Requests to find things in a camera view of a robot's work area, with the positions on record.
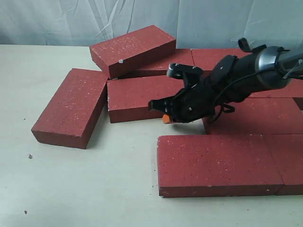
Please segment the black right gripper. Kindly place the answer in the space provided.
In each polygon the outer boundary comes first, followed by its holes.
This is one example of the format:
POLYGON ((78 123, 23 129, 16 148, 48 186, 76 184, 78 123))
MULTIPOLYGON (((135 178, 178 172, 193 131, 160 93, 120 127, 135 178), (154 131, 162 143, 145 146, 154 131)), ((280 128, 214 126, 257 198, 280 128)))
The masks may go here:
POLYGON ((219 100, 218 95, 219 92, 203 80, 192 87, 184 87, 174 96, 149 101, 148 109, 163 113, 164 124, 189 123, 215 115, 218 106, 222 112, 225 103, 219 100))

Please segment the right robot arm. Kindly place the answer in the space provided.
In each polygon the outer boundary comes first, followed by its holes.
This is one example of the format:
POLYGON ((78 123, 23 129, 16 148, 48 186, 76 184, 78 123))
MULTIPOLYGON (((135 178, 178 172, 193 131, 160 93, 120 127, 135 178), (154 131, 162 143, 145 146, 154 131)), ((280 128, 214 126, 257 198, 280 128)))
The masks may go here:
POLYGON ((226 55, 203 78, 196 66, 171 63, 169 78, 183 80, 174 96, 148 102, 150 111, 160 111, 165 123, 189 123, 207 118, 215 122, 222 113, 233 113, 230 103, 240 103, 251 94, 285 88, 292 79, 303 78, 303 49, 260 45, 250 48, 246 38, 238 40, 247 55, 226 55))

